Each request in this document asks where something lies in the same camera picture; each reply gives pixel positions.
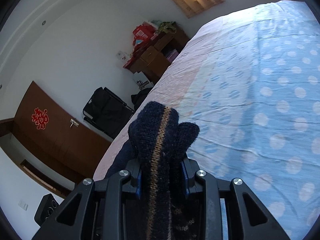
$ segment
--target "knitted fabric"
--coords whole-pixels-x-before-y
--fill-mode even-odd
[[[180,163],[199,127],[178,121],[176,110],[149,102],[130,124],[129,140],[118,154],[121,157],[116,158],[107,172],[110,176],[123,169],[130,159],[137,157],[140,161],[142,197],[139,203],[130,202],[129,214],[132,217],[137,213],[141,220],[127,216],[129,239],[189,240],[196,236],[198,204],[185,200]]]

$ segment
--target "mattress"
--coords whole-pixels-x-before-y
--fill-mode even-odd
[[[188,157],[217,178],[242,178],[293,240],[320,213],[319,33],[303,2],[219,17],[192,38],[139,109],[154,100],[175,108],[180,122],[196,123]],[[128,125],[95,180],[127,140]]]

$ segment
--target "pink bedsheet section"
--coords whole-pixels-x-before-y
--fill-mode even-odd
[[[199,32],[188,42],[183,51],[174,60],[171,66],[163,74],[159,82],[148,94],[137,112],[133,115],[127,125],[114,139],[109,149],[101,159],[93,179],[95,181],[104,178],[107,170],[112,165],[116,155],[121,150],[123,144],[128,140],[128,127],[137,118],[138,113],[150,101],[157,101],[166,106],[175,108],[185,97],[192,84],[202,62],[207,58],[207,54],[212,52],[212,46],[206,46],[206,37],[210,36],[210,25],[204,25]]]

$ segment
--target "door handle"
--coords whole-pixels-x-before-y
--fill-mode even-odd
[[[77,121],[75,121],[74,119],[72,119],[72,118],[71,118],[70,122],[71,122],[70,128],[71,128],[73,125],[75,125],[76,127],[79,126],[79,123],[78,123]]]

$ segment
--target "triangular cutout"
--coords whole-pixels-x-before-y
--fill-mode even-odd
[[[76,220],[76,215],[81,201],[81,194],[77,194],[71,202],[62,210],[57,217],[57,222],[68,226],[73,226]]]
[[[258,205],[253,201],[249,194],[243,194],[244,204],[247,209],[249,222],[251,226],[264,224],[268,221],[265,214],[261,211]]]

